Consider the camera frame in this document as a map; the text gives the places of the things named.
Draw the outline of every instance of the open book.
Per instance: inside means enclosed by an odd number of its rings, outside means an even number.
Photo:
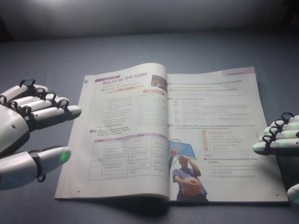
[[[253,67],[85,76],[79,106],[56,198],[288,201],[276,157],[252,150],[267,126]]]

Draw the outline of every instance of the page title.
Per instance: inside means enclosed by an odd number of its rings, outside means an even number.
[[[128,79],[131,79],[131,78],[137,78],[137,77],[142,77],[142,76],[147,76],[147,75],[148,75],[148,73],[144,72],[144,73],[140,73],[140,74],[136,74],[136,75],[127,76],[127,77],[124,77],[124,78],[119,78],[119,79],[115,79],[115,80],[105,81],[105,82],[103,82],[103,85],[105,85],[105,84],[111,84],[111,83],[117,83],[117,82],[121,82],[123,80],[128,80]]]

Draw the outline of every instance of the basketball player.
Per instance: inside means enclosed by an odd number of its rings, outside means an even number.
[[[181,164],[182,168],[175,169],[172,172],[173,182],[178,183],[179,191],[177,196],[177,201],[181,202],[208,202],[206,195],[207,192],[202,186],[201,192],[197,195],[187,195],[184,190],[183,186],[189,187],[198,187],[196,184],[192,183],[191,180],[186,179],[187,177],[195,177],[198,179],[198,176],[201,176],[200,170],[198,166],[188,157],[182,155],[178,158],[179,164]]]

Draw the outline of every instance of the orange ball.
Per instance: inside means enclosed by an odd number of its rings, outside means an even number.
[[[184,192],[187,195],[198,195],[201,192],[201,183],[198,179],[196,179],[195,177],[187,177],[185,180],[191,180],[192,183],[195,183],[196,186],[191,186],[191,187],[187,187],[187,186],[183,186]]]

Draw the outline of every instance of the purple header bar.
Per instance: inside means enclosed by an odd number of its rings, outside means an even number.
[[[164,135],[162,135],[162,134],[157,134],[157,133],[143,133],[143,134],[128,135],[128,136],[119,137],[119,138],[110,138],[110,139],[95,140],[94,143],[108,142],[108,141],[121,141],[121,140],[127,140],[127,139],[132,139],[132,138],[139,138],[139,137],[148,137],[148,136],[160,137],[160,138],[163,138],[163,139],[167,140],[167,137],[164,136]]]
[[[105,80],[109,80],[109,79],[116,79],[119,78],[120,76],[111,76],[111,77],[106,77],[106,78],[100,78],[100,79],[96,79],[94,82],[101,82],[101,81],[105,81]]]
[[[240,68],[240,69],[228,69],[223,70],[222,76],[235,76],[235,75],[244,75],[244,74],[253,74],[255,73],[254,67]]]

